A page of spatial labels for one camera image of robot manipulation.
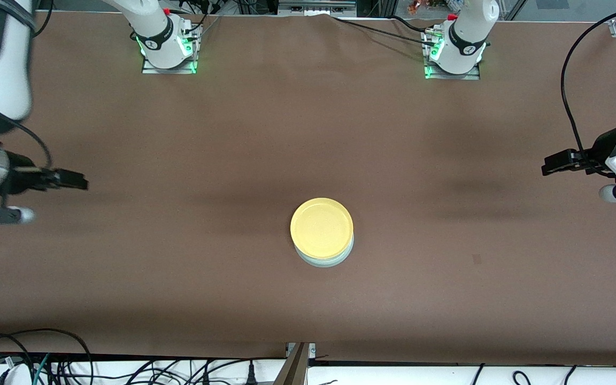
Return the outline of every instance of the round plate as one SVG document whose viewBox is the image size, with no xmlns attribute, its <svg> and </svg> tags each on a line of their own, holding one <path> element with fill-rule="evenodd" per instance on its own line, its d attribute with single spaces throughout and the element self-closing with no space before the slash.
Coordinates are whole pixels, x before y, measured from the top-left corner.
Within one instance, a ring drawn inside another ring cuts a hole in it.
<svg viewBox="0 0 616 385">
<path fill-rule="evenodd" d="M 333 199 L 311 199 L 291 217 L 291 239 L 310 258 L 334 258 L 347 249 L 352 237 L 349 210 Z"/>
</svg>

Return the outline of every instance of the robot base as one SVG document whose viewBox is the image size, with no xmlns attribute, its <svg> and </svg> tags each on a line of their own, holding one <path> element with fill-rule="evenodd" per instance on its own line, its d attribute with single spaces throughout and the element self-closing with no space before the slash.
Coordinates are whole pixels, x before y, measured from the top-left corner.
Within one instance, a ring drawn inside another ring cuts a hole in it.
<svg viewBox="0 0 616 385">
<path fill-rule="evenodd" d="M 196 73 L 196 68 L 198 66 L 198 52 L 201 49 L 202 32 L 203 26 L 199 25 L 194 31 L 186 36 L 187 40 L 191 41 L 183 41 L 182 46 L 183 49 L 191 52 L 191 56 L 184 59 L 184 61 L 182 61 L 182 63 L 178 66 L 174 66 L 173 68 L 158 68 L 144 58 L 144 63 L 142 63 L 142 73 L 174 73 L 180 75 Z"/>
<path fill-rule="evenodd" d="M 420 36 L 422 41 L 431 41 L 435 44 L 439 44 L 442 36 L 440 27 L 441 25 L 435 25 L 433 28 L 427 29 L 427 32 L 421 32 Z M 422 46 L 422 56 L 425 58 L 425 79 L 479 80 L 478 64 L 474 64 L 474 67 L 472 67 L 472 70 L 468 73 L 463 73 L 460 75 L 448 73 L 442 70 L 438 64 L 430 58 L 435 49 L 437 49 L 437 47 L 430 47 L 427 45 Z"/>
</svg>

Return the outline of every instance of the wooden board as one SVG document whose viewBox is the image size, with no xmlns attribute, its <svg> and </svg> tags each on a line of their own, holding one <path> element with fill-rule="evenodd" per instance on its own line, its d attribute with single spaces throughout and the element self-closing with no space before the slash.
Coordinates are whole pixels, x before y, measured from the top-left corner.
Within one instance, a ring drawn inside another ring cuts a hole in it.
<svg viewBox="0 0 616 385">
<path fill-rule="evenodd" d="M 96 353 L 312 341 L 330 359 L 616 364 L 608 181 L 540 171 L 575 146 L 558 80 L 586 27 L 501 22 L 481 81 L 437 81 L 413 42 L 324 16 L 225 17 L 196 75 L 159 76 L 139 73 L 121 15 L 54 13 L 27 125 L 90 191 L 13 199 L 38 218 L 0 227 L 0 330 L 61 327 Z M 570 71 L 591 144 L 616 127 L 616 39 L 594 32 Z M 20 133 L 2 141 L 41 159 Z M 355 223 L 334 268 L 291 244 L 313 197 Z"/>
</svg>

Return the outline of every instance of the white floor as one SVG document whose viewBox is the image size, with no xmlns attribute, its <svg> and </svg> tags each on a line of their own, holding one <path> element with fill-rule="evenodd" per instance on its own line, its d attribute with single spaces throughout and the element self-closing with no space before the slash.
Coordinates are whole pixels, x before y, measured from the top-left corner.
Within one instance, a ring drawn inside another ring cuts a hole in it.
<svg viewBox="0 0 616 385">
<path fill-rule="evenodd" d="M 156 368 L 164 368 L 172 361 L 159 361 Z M 210 368 L 224 363 L 215 361 Z M 115 363 L 96 363 L 95 374 L 104 376 L 120 376 L 136 371 L 144 361 L 115 361 Z M 172 370 L 183 377 L 190 377 L 191 371 L 196 371 L 204 361 L 182 361 Z M 255 361 L 255 373 L 258 382 L 271 382 L 279 372 L 283 360 Z M 89 373 L 88 365 L 73 364 L 74 374 Z M 0 365 L 0 375 L 7 369 Z M 225 380 L 230 385 L 243 385 L 246 383 L 249 370 L 248 363 L 239 363 L 227 366 L 210 374 L 210 380 Z M 335 385 L 470 385 L 476 373 L 476 366 L 315 366 L 308 370 L 308 385 L 321 385 L 337 380 Z M 561 385 L 569 367 L 565 366 L 486 366 L 482 370 L 476 385 L 515 385 L 512 378 L 513 371 L 521 370 L 529 376 L 533 385 Z M 141 375 L 135 381 L 147 381 L 151 373 Z M 526 381 L 521 378 L 521 385 Z M 88 379 L 78 379 L 79 383 L 88 384 Z M 127 380 L 100 380 L 95 385 L 124 385 Z M 159 379 L 166 383 L 166 378 Z M 24 368 L 18 366 L 12 371 L 6 385 L 29 385 L 30 375 Z M 616 384 L 616 368 L 578 367 L 569 380 L 569 385 L 610 385 Z"/>
</svg>

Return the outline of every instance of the metal mounting plate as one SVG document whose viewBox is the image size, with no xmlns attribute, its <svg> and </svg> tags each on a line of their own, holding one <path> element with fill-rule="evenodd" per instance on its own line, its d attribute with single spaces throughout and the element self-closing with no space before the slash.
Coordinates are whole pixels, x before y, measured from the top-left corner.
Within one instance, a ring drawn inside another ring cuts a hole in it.
<svg viewBox="0 0 616 385">
<path fill-rule="evenodd" d="M 294 350 L 294 347 L 296 346 L 296 343 L 287 343 L 286 346 L 286 356 L 288 357 L 289 354 L 291 354 L 291 351 Z M 310 350 L 310 354 L 308 355 L 308 358 L 315 358 L 315 344 L 311 343 L 308 344 L 308 349 Z"/>
</svg>

